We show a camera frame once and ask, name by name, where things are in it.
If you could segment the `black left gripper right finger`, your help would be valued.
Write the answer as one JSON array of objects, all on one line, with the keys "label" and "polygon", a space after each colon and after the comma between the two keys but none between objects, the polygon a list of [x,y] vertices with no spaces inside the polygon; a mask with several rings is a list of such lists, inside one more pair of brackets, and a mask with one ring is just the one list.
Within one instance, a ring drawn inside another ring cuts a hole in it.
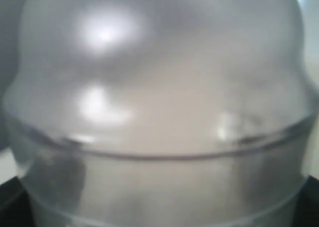
[{"label": "black left gripper right finger", "polygon": [[278,227],[317,227],[319,225],[319,180],[297,175],[280,190]]}]

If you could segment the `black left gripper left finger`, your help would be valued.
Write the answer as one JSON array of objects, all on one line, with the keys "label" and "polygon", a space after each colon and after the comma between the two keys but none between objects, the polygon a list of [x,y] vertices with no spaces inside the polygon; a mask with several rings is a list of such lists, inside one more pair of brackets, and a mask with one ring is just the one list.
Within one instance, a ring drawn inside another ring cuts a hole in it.
[{"label": "black left gripper left finger", "polygon": [[0,227],[35,227],[28,195],[17,177],[0,185]]}]

